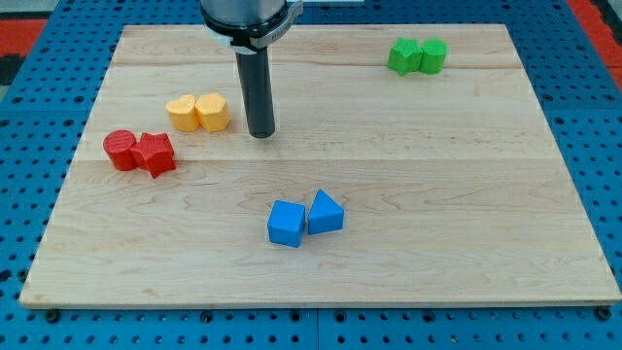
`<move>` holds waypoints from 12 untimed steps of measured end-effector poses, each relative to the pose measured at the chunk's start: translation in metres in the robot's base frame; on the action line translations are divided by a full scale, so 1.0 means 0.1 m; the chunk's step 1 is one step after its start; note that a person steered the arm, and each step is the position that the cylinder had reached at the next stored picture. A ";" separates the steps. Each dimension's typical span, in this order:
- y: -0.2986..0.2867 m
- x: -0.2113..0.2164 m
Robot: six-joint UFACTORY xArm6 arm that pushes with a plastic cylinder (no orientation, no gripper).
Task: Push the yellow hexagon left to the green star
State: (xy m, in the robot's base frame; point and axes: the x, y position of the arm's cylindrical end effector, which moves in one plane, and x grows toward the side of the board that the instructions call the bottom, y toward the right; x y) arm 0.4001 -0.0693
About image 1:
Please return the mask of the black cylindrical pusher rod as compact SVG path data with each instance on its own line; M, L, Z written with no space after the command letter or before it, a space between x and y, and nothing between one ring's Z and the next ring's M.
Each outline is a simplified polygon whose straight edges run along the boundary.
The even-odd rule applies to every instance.
M263 139L275 132L267 49L236 55L247 126L251 136Z

